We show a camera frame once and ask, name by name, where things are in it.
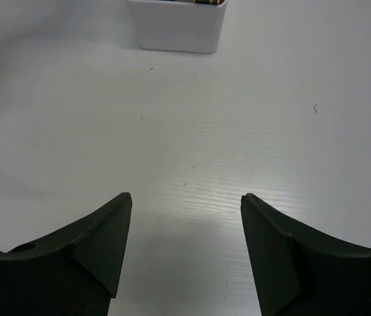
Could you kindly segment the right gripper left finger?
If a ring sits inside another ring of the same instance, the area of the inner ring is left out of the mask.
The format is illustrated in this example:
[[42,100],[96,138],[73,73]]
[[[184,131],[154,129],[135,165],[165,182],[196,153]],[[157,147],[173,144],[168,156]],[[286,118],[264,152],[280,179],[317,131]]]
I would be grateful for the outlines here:
[[107,315],[131,214],[124,192],[46,236],[0,251],[0,315]]

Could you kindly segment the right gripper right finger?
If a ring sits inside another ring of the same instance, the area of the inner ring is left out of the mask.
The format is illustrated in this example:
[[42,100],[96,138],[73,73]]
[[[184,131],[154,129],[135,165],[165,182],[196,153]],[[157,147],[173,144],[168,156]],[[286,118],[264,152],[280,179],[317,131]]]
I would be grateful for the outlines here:
[[371,315],[371,248],[325,234],[254,194],[241,218],[262,315]]

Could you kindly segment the black gold eyeshadow palette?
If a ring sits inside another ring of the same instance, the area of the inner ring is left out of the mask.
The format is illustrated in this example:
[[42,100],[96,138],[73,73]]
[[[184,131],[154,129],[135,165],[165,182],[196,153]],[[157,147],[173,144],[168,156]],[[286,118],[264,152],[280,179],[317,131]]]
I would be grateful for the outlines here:
[[184,0],[187,3],[196,3],[202,5],[221,5],[223,4],[224,0]]

